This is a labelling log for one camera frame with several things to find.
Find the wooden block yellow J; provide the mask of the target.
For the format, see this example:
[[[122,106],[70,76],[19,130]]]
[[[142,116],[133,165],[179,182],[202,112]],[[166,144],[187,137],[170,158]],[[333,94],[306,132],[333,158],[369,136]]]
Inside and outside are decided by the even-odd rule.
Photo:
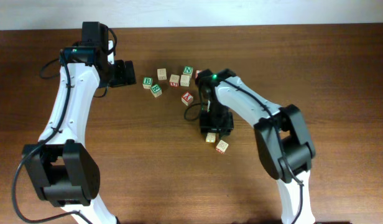
[[[216,141],[216,134],[215,133],[207,133],[205,141],[209,142],[209,143],[214,143]]]

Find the wooden block red M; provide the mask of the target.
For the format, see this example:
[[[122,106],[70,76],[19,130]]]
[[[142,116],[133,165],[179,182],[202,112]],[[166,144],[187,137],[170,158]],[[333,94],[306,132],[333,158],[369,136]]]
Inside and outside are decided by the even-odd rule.
[[[220,152],[221,154],[224,154],[224,153],[226,152],[228,146],[229,146],[229,144],[228,144],[227,142],[225,142],[225,141],[223,141],[223,140],[220,140],[220,141],[217,143],[215,149],[216,149],[218,152]]]

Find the wooden block red Y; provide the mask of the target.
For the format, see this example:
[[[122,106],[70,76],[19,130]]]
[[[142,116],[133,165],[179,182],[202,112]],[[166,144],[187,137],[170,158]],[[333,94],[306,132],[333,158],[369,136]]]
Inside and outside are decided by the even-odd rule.
[[[186,105],[186,106],[189,106],[193,103],[193,100],[194,100],[194,97],[193,95],[190,93],[190,92],[185,92],[183,95],[182,95],[182,102]]]

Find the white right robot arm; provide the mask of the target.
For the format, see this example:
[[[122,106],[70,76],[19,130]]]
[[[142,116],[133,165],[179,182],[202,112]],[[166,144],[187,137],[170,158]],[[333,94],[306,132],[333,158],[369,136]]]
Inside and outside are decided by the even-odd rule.
[[[237,113],[254,129],[260,162],[277,183],[282,223],[315,223],[308,184],[316,151],[302,112],[261,97],[229,69],[204,70],[195,84],[201,133],[229,135]]]

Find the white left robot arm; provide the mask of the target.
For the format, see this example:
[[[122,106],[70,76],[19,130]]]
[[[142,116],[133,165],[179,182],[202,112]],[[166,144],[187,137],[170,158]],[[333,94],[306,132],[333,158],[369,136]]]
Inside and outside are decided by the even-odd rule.
[[[119,223],[99,196],[100,171],[85,146],[92,99],[99,88],[136,84],[131,61],[115,60],[117,37],[100,22],[84,22],[81,40],[60,51],[60,86],[37,144],[26,144],[24,167],[38,198],[77,223]]]

